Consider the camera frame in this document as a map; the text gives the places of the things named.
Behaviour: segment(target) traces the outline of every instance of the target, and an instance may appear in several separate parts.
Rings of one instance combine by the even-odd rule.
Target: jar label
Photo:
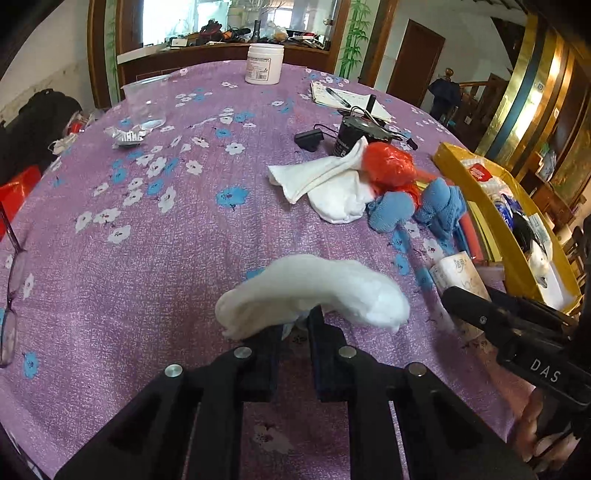
[[[246,62],[246,76],[253,80],[266,82],[269,79],[270,66],[271,59],[248,57],[248,61]]]

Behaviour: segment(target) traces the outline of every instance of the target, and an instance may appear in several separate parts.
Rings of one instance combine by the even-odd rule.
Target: table
[[[310,99],[311,80],[369,88],[290,65],[279,84],[255,86],[244,71],[244,61],[231,61],[173,74],[165,127],[131,151],[113,149],[103,132],[130,125],[126,103],[117,105],[31,193],[14,221],[30,259],[13,302],[22,355],[0,371],[1,423],[53,476],[166,365],[196,367],[231,347],[214,317],[222,293],[276,258],[311,253],[359,260],[397,281],[411,303],[398,333],[330,321],[378,361],[425,363],[505,438],[512,411],[462,348],[427,273],[454,246],[414,222],[405,226],[411,248],[401,231],[378,235],[365,218],[328,224],[306,199],[289,205],[267,180],[268,165],[332,147],[309,153],[293,142],[317,122],[340,121]],[[416,164],[436,173],[429,155],[457,139],[424,112],[374,93],[393,126],[412,132]],[[4,238],[1,264],[10,253]],[[302,332],[284,350],[276,399],[245,407],[242,478],[348,478],[346,406],[316,401]]]

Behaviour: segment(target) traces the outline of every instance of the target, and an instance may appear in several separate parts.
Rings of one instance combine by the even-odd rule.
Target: clear plastic cup
[[[168,78],[160,75],[123,85],[129,115],[142,129],[158,128],[166,123],[164,102],[168,95]]]

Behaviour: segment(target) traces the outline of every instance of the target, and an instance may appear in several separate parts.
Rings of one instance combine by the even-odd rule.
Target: glasses lens
[[[9,365],[14,359],[17,344],[17,316],[12,310],[4,314],[0,339],[0,366]]]
[[[25,268],[27,266],[28,252],[22,250],[16,254],[12,261],[10,278],[8,279],[8,295],[12,298],[16,295],[19,288],[25,282]]]

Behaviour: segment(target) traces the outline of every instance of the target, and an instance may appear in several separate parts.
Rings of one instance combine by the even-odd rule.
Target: white cloth
[[[363,216],[375,199],[363,172],[345,170],[308,192],[312,208],[329,223],[349,223]]]
[[[344,157],[271,166],[269,181],[280,185],[292,204],[307,193],[312,208],[327,222],[352,222],[361,218],[365,204],[374,200],[371,186],[357,172],[367,145],[367,139],[361,137]]]
[[[386,275],[355,260],[314,255],[275,260],[222,295],[215,313],[226,328],[224,336],[240,340],[271,325],[295,322],[320,304],[350,322],[390,327],[394,332],[410,315],[406,297]]]

